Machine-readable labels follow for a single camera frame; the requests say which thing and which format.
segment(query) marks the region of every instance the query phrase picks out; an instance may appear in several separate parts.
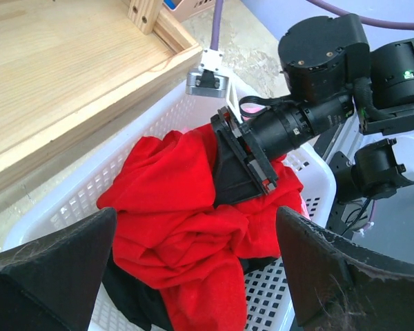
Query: white plastic basket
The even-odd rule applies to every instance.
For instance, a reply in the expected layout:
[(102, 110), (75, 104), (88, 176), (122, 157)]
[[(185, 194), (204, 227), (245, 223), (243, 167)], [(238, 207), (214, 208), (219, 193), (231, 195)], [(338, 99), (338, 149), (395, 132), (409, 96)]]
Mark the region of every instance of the white plastic basket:
[[(257, 93), (236, 78), (238, 97)], [(225, 99), (185, 94), (185, 82), (124, 128), (95, 155), (57, 186), (43, 201), (11, 229), (4, 249), (37, 239), (66, 227), (97, 210), (95, 201), (119, 173), (135, 142), (144, 135), (163, 137), (172, 129), (196, 128), (208, 123)], [(335, 197), (336, 186), (329, 167), (310, 145), (290, 153), (286, 164), (304, 184), (303, 198), (313, 221), (325, 226)], [(246, 277), (250, 331), (289, 331), (294, 318), (282, 260), (263, 272)], [(134, 331), (135, 325), (114, 307), (104, 287), (100, 288), (89, 330)]]

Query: robotic arm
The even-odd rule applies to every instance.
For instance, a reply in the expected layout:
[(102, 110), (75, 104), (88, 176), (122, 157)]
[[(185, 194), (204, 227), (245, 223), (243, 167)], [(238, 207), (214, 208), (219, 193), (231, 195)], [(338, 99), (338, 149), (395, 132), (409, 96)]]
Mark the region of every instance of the robotic arm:
[[(344, 123), (355, 109), (362, 134), (414, 130), (414, 39), (370, 52), (357, 15), (313, 17), (282, 37), (278, 53), (288, 96), (244, 97), (239, 109), (246, 121), (230, 107), (211, 119), (218, 141), (217, 196), (230, 204), (274, 190), (277, 175), (270, 162)], [(248, 114), (245, 103), (265, 107)], [(384, 139), (358, 150), (355, 165), (336, 174), (337, 198), (383, 199), (412, 185), (414, 159), (402, 158), (411, 144), (410, 137), (403, 143)]]

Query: wooden edge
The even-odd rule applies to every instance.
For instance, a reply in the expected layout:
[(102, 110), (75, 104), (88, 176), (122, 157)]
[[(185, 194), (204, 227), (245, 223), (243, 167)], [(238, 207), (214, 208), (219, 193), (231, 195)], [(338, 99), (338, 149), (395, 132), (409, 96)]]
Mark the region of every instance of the wooden edge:
[(131, 0), (128, 16), (144, 34), (149, 34), (162, 8), (163, 0)]
[(159, 12), (153, 31), (175, 54), (198, 45), (198, 42), (165, 7)]
[(90, 136), (145, 95), (158, 90), (168, 79), (193, 66), (199, 61), (201, 51), (201, 47), (195, 45), (180, 52), (0, 154), (0, 192)]

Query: red fabric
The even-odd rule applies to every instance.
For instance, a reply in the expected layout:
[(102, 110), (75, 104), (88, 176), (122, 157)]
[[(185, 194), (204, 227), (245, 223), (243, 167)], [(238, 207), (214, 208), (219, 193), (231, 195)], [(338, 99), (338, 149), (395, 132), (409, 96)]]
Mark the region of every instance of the red fabric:
[(276, 210), (301, 210), (302, 185), (281, 160), (273, 162), (279, 186), (270, 195), (214, 209), (215, 154), (211, 125), (144, 137), (97, 202), (118, 211), (116, 264), (160, 290), (175, 331), (242, 331), (238, 257), (279, 257)]

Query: green led indicator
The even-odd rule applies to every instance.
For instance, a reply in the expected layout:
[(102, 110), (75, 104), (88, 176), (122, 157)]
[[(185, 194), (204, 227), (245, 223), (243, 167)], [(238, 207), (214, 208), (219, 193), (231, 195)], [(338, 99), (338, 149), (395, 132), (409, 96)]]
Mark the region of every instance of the green led indicator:
[(414, 72), (413, 72), (413, 71), (411, 71), (411, 70), (407, 70), (407, 71), (405, 71), (405, 73), (403, 74), (403, 77), (404, 77), (405, 79), (411, 79), (411, 78), (414, 78)]

